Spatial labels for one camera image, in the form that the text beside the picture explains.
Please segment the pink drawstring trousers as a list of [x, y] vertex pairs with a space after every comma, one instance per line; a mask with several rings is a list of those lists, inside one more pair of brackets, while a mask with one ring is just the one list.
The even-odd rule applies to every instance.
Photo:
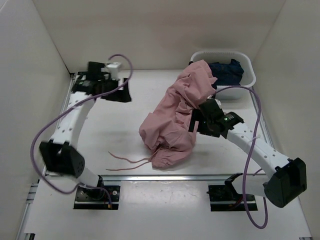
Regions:
[[216, 81], [204, 60], [182, 71], [139, 127], [138, 133], [151, 155], [135, 161], [137, 167], [151, 163], [154, 169], [167, 170], [191, 155], [197, 135], [195, 130], [189, 131], [192, 111], [216, 92]]

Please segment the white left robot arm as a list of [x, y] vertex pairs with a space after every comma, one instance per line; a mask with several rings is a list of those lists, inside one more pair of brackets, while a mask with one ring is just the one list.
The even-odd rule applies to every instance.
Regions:
[[78, 152], [79, 136], [98, 98], [131, 102], [128, 79], [119, 77], [121, 67], [120, 62], [88, 62], [87, 70], [79, 71], [74, 77], [67, 108], [55, 132], [39, 145], [46, 169], [82, 184], [93, 200], [103, 198], [105, 188], [101, 177], [87, 168], [84, 157]]

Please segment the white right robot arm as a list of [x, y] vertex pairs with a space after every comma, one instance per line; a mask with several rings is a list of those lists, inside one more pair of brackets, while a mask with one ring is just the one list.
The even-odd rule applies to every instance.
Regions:
[[207, 99], [192, 110], [189, 132], [223, 137], [243, 150], [264, 171], [265, 176], [236, 173], [225, 180], [224, 193], [230, 200], [242, 194], [267, 198], [278, 208], [285, 207], [307, 189], [306, 164], [300, 158], [290, 159], [254, 136], [235, 112], [224, 113], [215, 99]]

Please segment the white plastic basket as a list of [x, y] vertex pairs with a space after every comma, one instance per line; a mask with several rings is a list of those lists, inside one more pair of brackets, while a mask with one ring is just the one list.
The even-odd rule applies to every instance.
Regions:
[[208, 63], [212, 75], [217, 78], [213, 87], [223, 90], [216, 94], [216, 98], [224, 101], [241, 99], [247, 90], [256, 83], [251, 60], [247, 55], [234, 50], [201, 50], [195, 52], [190, 63], [204, 60]]

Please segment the blue denim jeans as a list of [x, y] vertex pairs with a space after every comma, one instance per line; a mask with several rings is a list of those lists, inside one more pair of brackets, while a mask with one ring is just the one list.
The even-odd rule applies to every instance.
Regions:
[[230, 63], [213, 62], [208, 64], [212, 75], [217, 80], [212, 87], [218, 86], [239, 86], [242, 80], [244, 70], [239, 61], [231, 59]]

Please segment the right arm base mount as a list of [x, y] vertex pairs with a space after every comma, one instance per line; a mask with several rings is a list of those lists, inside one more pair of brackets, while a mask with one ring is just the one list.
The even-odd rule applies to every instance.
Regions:
[[236, 173], [227, 178], [223, 184], [210, 184], [208, 191], [211, 212], [245, 212], [243, 195], [232, 186], [233, 181], [242, 176]]

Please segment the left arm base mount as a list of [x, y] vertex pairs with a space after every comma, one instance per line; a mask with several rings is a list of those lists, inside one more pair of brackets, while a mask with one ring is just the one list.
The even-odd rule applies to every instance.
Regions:
[[75, 192], [73, 208], [75, 210], [118, 210], [120, 185], [104, 185], [110, 197], [103, 190], [78, 187]]

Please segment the aluminium table frame rail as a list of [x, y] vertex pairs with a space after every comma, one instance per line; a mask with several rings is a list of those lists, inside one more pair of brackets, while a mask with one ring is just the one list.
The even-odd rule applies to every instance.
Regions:
[[87, 167], [120, 186], [117, 210], [74, 209], [40, 181], [28, 205], [22, 239], [29, 240], [308, 240], [300, 201], [271, 203], [268, 224], [257, 229], [243, 211], [212, 212], [208, 186], [222, 184], [245, 167], [246, 154], [224, 138], [197, 136], [192, 156], [171, 170], [133, 161], [148, 156], [138, 129], [179, 70], [138, 70], [129, 83], [130, 103], [98, 100], [78, 140]]

